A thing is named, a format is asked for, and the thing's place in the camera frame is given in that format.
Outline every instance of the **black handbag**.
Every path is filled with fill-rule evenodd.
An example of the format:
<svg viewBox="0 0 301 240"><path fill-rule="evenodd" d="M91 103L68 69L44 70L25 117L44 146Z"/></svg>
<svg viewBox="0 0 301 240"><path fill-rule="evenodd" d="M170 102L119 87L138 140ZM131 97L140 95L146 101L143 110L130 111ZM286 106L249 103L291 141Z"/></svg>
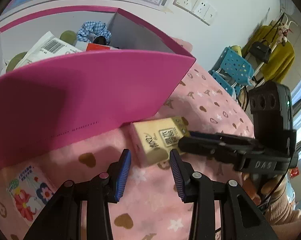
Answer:
<svg viewBox="0 0 301 240"><path fill-rule="evenodd" d="M271 48L269 46L269 43L268 41L266 41L266 37L268 34L270 34L270 32L274 29L274 27L277 25L277 30L275 31L275 35L273 36L273 39L271 41L270 44L273 43L275 37L276 37L276 34L278 32L278 23L281 22L284 18L284 14L278 19L278 21L275 23L275 25L269 30L269 32L265 35L265 37L263 37L261 39L261 41L255 41L250 49L249 49L249 53L252 54L255 58L259 59L260 61L264 62L264 63L268 63L269 61L269 58L270 58L270 54L271 54Z"/></svg>
<svg viewBox="0 0 301 240"><path fill-rule="evenodd" d="M264 62L264 63L268 63L269 58L270 58L270 54L271 54L271 48L269 46L268 41L267 45L264 44L266 40L263 41L255 41L250 50L249 53L252 54L255 58L259 59L260 61Z"/></svg>

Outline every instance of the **yellow box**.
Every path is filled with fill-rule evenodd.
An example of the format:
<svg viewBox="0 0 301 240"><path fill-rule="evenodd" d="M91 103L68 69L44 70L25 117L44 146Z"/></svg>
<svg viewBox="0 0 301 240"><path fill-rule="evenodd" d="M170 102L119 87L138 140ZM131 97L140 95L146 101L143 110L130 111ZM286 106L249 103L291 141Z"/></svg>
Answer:
<svg viewBox="0 0 301 240"><path fill-rule="evenodd" d="M178 141L189 136L182 117L135 122L131 124L131 136L141 166L149 166L169 159L169 152L178 148Z"/></svg>

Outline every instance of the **bedsheet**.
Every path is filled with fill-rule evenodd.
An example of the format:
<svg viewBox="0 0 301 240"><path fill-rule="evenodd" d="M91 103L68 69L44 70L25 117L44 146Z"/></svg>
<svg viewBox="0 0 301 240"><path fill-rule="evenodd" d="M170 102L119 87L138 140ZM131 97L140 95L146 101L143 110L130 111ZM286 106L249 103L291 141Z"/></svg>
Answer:
<svg viewBox="0 0 301 240"><path fill-rule="evenodd" d="M196 63L153 118L174 115L183 116L189 130L253 136L253 125L248 116L212 76ZM118 160L124 148L132 151L132 165L124 196L118 204L109 204L114 239L188 239L192 204L184 204L178 197L169 162L147 168L139 167L128 126L73 143L29 161L39 167L52 185L58 188L65 180L71 179L77 183L106 171L111 162ZM202 172L212 180L226 182L235 179L241 183L240 174L234 172L230 164L191 154L185 154L182 158L190 162L195 171ZM9 182L28 163L0 170L0 229L9 240L23 239L29 228L6 191ZM85 203L83 235L86 224L84 210ZM215 213L216 228L219 228L218 203L215 204Z"/></svg>

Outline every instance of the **flower sticker pack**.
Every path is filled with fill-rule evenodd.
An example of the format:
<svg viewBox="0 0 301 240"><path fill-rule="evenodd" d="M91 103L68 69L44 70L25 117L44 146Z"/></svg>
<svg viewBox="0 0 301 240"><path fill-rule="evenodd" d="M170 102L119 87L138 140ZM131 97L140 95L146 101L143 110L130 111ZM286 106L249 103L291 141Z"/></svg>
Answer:
<svg viewBox="0 0 301 240"><path fill-rule="evenodd" d="M54 188L41 170L26 166L7 188L16 211L31 226L40 211L54 195Z"/></svg>

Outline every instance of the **pink box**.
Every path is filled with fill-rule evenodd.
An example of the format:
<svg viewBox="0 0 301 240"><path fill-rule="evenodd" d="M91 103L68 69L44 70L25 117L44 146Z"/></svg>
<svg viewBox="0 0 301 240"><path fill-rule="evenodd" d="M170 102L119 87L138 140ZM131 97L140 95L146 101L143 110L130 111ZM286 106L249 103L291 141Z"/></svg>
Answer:
<svg viewBox="0 0 301 240"><path fill-rule="evenodd" d="M70 6L0 28L0 62L27 51L47 31L76 32L86 20L106 22L110 45L121 50L50 58L0 77L0 169L153 116L196 60L127 11Z"/></svg>

